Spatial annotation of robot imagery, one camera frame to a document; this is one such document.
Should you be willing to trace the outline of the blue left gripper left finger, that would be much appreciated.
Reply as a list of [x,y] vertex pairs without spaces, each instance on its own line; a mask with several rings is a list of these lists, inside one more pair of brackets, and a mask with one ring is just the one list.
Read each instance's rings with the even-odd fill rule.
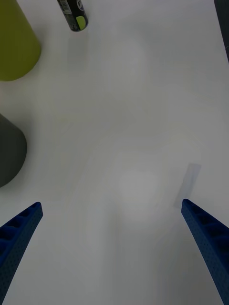
[[0,228],[0,304],[42,217],[42,205],[35,202]]

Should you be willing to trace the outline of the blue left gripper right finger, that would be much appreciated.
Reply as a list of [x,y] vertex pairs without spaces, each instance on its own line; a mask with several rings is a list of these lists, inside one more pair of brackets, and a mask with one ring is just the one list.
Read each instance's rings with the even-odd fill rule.
[[229,228],[188,199],[182,201],[181,213],[223,304],[229,304]]

